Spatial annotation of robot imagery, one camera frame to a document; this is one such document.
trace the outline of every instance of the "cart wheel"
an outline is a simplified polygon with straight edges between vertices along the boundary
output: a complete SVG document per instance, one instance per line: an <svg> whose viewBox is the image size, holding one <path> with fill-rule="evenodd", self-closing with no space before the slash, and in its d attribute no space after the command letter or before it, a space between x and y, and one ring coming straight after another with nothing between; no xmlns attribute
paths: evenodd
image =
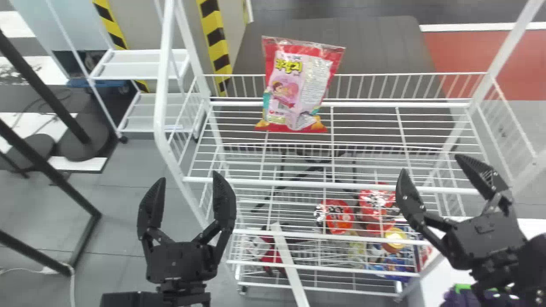
<svg viewBox="0 0 546 307"><path fill-rule="evenodd" d="M127 93L129 93L130 90L131 90L131 88L129 87L129 84L127 84L127 83L125 83L124 85L119 86L117 88L117 92L120 95L126 95Z"/></svg>
<svg viewBox="0 0 546 307"><path fill-rule="evenodd" d="M245 296L247 292L248 292L248 287L247 286L240 286L239 287L239 295Z"/></svg>

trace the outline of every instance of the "red wall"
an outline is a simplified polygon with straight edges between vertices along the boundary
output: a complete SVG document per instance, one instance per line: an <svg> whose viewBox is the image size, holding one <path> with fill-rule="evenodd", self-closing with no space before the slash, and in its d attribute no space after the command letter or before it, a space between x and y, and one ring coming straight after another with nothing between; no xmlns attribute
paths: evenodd
<svg viewBox="0 0 546 307"><path fill-rule="evenodd" d="M437 72L484 72L507 31L423 33ZM497 81L508 100L546 100L546 31L527 31Z"/></svg>

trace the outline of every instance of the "white cable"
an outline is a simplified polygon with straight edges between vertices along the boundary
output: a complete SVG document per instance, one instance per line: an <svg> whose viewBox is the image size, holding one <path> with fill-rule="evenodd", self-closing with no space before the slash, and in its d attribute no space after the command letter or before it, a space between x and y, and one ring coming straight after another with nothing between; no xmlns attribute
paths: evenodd
<svg viewBox="0 0 546 307"><path fill-rule="evenodd" d="M70 270L70 307L76 307L76 299L74 294L76 272L74 271L74 268L70 266L69 264L66 264L63 262L61 262L61 264L64 265L65 267L68 267L68 269ZM27 268L14 268L14 269L8 269L8 270L4 270L3 268L0 268L0 275L3 275L11 271L27 271L30 273L38 273L38 274L44 274L44 275L57 274L57 272L51 270L50 268L44 267L41 271L30 270Z"/></svg>

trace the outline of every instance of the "snack bag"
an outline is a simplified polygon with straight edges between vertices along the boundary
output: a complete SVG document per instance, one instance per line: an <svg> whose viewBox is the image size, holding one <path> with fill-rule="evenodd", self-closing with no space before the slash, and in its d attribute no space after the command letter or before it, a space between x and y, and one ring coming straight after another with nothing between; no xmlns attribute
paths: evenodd
<svg viewBox="0 0 546 307"><path fill-rule="evenodd" d="M262 36L263 117L256 130L326 132L316 115L345 48Z"/></svg>

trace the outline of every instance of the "hazard stripe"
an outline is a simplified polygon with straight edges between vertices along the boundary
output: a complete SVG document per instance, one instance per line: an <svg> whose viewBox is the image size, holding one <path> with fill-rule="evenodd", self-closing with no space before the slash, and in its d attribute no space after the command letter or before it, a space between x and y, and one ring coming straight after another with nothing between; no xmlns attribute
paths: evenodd
<svg viewBox="0 0 546 307"><path fill-rule="evenodd" d="M208 54L215 74L232 74L229 59L228 42L225 39L224 24L217 0L195 0L199 8L199 17L203 34L207 42ZM215 77L216 89L223 95L230 82L229 77Z"/></svg>
<svg viewBox="0 0 546 307"><path fill-rule="evenodd" d="M118 50L128 50L129 47L127 46L127 41L125 41L125 37L123 36L123 33L121 32L120 26L117 24L117 21L114 17L114 13L112 12L110 8L110 3L108 3L108 0L93 0L93 5L95 6L95 9L97 10L97 13L101 17L104 27L106 28L106 31L108 32L108 35L112 39L112 42L116 46L116 49ZM137 87L146 93L150 92L150 89L148 88L148 84L144 80L135 80L135 83Z"/></svg>

